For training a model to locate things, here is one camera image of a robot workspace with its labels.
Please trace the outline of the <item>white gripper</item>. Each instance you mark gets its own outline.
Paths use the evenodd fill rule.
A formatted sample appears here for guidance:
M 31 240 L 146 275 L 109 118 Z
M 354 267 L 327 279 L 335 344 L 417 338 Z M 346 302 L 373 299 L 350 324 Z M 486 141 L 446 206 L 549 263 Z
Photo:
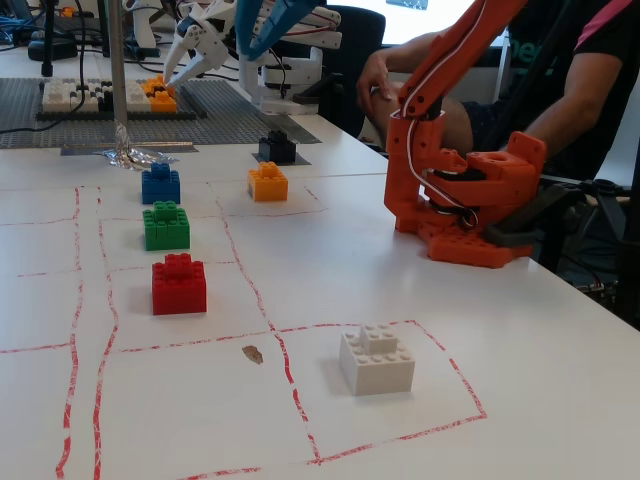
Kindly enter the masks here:
M 178 1 L 176 15 L 180 20 L 191 16 L 199 23 L 206 22 L 218 34 L 232 56 L 237 55 L 237 46 L 238 52 L 247 59 L 257 59 L 319 4 L 319 1 L 276 1 L 272 13 L 265 19 L 257 34 L 253 34 L 256 21 L 256 3 L 253 0 Z M 206 54 L 196 52 L 194 58 L 174 72 L 180 60 L 198 45 L 199 40 L 199 27 L 176 28 L 163 70 L 163 80 L 168 86 L 177 86 L 199 74 L 221 67 L 222 51 L 210 51 Z

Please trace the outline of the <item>person right hand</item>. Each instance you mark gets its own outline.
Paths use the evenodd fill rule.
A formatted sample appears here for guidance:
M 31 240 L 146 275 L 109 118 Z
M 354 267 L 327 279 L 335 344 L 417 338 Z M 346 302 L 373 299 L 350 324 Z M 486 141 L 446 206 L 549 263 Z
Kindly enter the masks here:
M 356 84 L 358 105 L 369 120 L 374 120 L 378 111 L 396 100 L 389 80 L 387 57 L 385 50 L 370 55 Z

